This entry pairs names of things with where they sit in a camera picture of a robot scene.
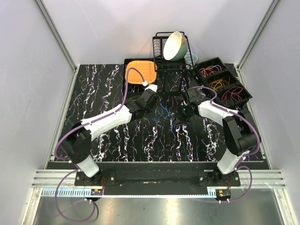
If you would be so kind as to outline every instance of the metal corner post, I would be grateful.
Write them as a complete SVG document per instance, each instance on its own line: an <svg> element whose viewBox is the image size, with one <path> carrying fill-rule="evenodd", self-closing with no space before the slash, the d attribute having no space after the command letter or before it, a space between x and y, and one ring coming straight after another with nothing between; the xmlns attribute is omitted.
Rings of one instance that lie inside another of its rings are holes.
<svg viewBox="0 0 300 225"><path fill-rule="evenodd" d="M62 54L65 56L69 66L71 67L72 71L75 72L76 71L76 68L77 68L77 65L74 63L70 53L68 52L65 44L63 43L51 17L50 17L50 14L49 12L47 11L44 3L42 0L34 0L34 2L36 3L37 5L37 8L39 9L41 15L43 16L50 32L52 33L57 45L59 46Z"/></svg>
<svg viewBox="0 0 300 225"><path fill-rule="evenodd" d="M261 23L259 24L250 44L248 45L244 55L242 56L240 62L238 63L237 67L238 69L241 69L243 67L243 65L245 64L249 54L251 53L252 49L254 48L257 40L259 39L259 37L261 36L262 32L264 31L264 29L266 28L268 22L270 21L272 15L274 14L276 8L278 7L278 5L280 4L281 0L273 0L266 12L266 14L264 15Z"/></svg>

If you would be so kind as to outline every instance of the black dish rack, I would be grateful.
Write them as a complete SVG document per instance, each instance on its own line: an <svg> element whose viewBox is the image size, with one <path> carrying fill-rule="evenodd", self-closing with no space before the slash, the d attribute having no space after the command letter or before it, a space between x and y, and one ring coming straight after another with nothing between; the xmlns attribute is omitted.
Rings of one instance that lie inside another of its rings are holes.
<svg viewBox="0 0 300 225"><path fill-rule="evenodd" d="M207 76L203 76L200 70L202 68L208 68L210 66L219 65L221 67L220 71L211 73ZM226 65L221 61L220 58L214 58L211 60L207 60L205 62L201 62L195 65L195 73L200 82L209 88L215 88L217 93L217 98L214 100L217 104L222 105L224 107L230 109L242 108L246 105L249 99L252 98L250 93L245 89L245 87L238 81L238 79L232 75L232 73L228 70ZM223 87L216 88L213 85L213 82L222 79L225 81ZM211 97L215 94L210 90L203 90L207 92ZM240 91L238 95L231 94L232 91Z"/></svg>
<svg viewBox="0 0 300 225"><path fill-rule="evenodd" d="M129 62L134 60L148 60L153 61L155 65L155 72L157 78L154 84L158 86L158 94L160 96L180 96L184 88L189 88L189 73L193 72L194 64L192 66L185 62L182 58L178 61L168 61L164 59L165 42L173 32L159 32L152 38L153 41L153 58L152 59L125 59L124 60L124 79L123 79L123 93L125 91L125 74ZM186 58L192 59L188 37L181 32L187 39L188 50ZM139 84L128 84L127 97L140 95L145 88Z"/></svg>

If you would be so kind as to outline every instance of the wire rack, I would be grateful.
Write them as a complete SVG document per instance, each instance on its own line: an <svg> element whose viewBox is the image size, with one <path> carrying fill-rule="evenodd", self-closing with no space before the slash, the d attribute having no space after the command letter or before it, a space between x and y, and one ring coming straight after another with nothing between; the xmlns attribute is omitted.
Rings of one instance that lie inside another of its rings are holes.
<svg viewBox="0 0 300 225"><path fill-rule="evenodd" d="M194 69L194 63L191 60L192 59L191 49L190 49L188 37L182 31L180 31L180 33L182 33L184 37L187 39L187 45L188 45L185 58L188 61L191 61L192 65L187 64L184 58L178 61L168 61L164 58L165 43L172 33L173 32L158 32L152 38L155 71L159 73L192 71Z"/></svg>

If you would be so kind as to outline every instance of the bowl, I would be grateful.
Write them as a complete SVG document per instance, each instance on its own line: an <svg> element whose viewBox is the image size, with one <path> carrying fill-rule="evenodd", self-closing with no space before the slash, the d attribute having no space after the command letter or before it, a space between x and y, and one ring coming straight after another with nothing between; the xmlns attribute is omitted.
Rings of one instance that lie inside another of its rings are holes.
<svg viewBox="0 0 300 225"><path fill-rule="evenodd" d="M182 59L188 51L187 39L180 32L172 33L164 46L164 58L169 61Z"/></svg>

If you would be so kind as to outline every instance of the black marble table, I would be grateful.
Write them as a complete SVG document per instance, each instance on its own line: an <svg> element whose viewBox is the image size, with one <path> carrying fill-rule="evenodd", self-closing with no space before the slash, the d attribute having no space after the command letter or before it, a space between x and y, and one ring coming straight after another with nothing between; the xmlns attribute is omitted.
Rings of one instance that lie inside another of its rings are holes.
<svg viewBox="0 0 300 225"><path fill-rule="evenodd" d="M236 75L233 65L228 67ZM93 117L120 104L123 98L123 69L123 65L81 65L65 124L72 117L80 120ZM179 97L161 97L151 115L100 135L91 146L94 160L218 161L225 152L222 127L207 118L196 116L188 126L173 127L178 103L181 103ZM65 155L62 149L58 154ZM258 152L247 160L263 161L262 154Z"/></svg>

